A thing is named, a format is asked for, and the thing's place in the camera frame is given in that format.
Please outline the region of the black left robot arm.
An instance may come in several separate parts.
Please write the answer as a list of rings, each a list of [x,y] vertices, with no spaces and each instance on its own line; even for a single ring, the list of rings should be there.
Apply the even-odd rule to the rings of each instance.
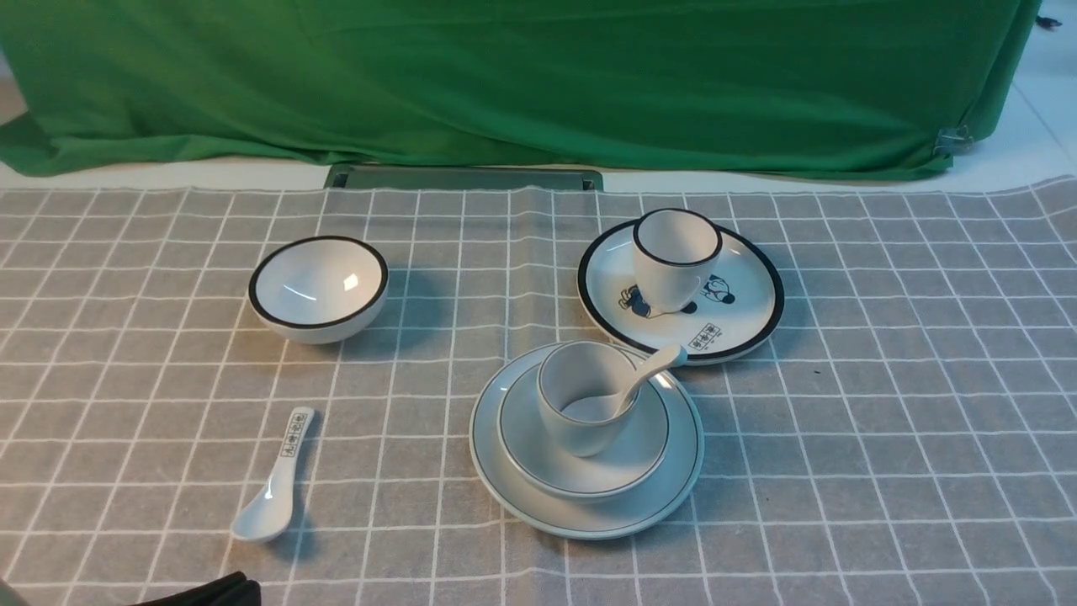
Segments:
[[[214,582],[193,587],[164,598],[142,602],[139,605],[262,605],[262,603],[261,583],[249,578],[242,570],[234,570]]]

